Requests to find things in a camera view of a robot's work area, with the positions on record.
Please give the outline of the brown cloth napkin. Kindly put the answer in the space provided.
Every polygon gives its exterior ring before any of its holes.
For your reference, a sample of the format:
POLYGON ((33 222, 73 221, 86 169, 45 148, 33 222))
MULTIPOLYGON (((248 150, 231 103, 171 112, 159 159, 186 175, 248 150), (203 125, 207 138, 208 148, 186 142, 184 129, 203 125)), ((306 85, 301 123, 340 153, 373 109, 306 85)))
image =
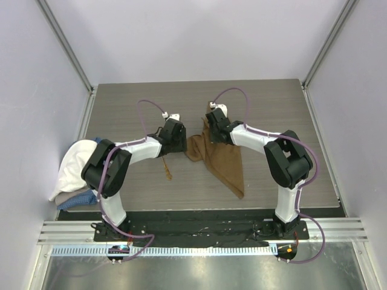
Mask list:
POLYGON ((206 169, 222 182, 238 199, 244 198, 244 174, 241 149, 210 140, 210 127, 206 117, 202 118, 200 134, 187 138, 185 155, 193 162, 202 161, 206 169))

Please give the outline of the gold spoon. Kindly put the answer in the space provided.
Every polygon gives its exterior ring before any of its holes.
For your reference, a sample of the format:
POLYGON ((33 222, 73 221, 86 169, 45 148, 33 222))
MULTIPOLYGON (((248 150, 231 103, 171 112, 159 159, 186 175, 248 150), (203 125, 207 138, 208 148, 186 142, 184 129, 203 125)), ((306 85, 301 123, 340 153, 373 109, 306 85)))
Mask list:
POLYGON ((167 178, 168 181, 171 181, 173 176, 172 176, 172 174, 171 174, 171 172, 170 172, 170 170, 169 170, 169 168, 167 166, 166 160, 165 160, 164 157, 161 157, 161 160, 162 160, 163 165, 164 165, 164 170, 165 170, 166 178, 167 178))

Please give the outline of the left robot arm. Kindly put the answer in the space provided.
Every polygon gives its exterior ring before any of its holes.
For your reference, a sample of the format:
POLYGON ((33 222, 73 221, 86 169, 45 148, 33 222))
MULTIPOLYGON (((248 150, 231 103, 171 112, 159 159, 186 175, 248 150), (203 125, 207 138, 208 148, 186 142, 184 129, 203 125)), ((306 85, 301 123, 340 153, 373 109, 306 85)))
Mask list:
POLYGON ((87 186, 97 192, 103 219, 109 223, 108 234, 116 241, 124 240, 129 227, 124 221, 120 189, 129 166, 143 160, 161 158, 170 153, 187 151, 186 128, 179 114, 166 118, 155 134, 141 140, 114 143, 102 140, 81 171, 87 186))

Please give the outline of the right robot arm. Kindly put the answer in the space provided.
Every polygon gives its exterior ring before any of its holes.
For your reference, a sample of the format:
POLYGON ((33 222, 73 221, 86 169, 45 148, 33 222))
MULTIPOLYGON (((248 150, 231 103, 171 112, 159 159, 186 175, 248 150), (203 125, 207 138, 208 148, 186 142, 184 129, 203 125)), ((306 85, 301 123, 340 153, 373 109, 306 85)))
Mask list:
POLYGON ((278 185, 273 231, 281 239, 294 233, 300 220, 299 200, 313 162, 292 130, 283 134, 261 131, 241 121, 231 122, 225 105, 210 104, 206 114, 210 140, 246 147, 265 155, 270 174, 278 185))

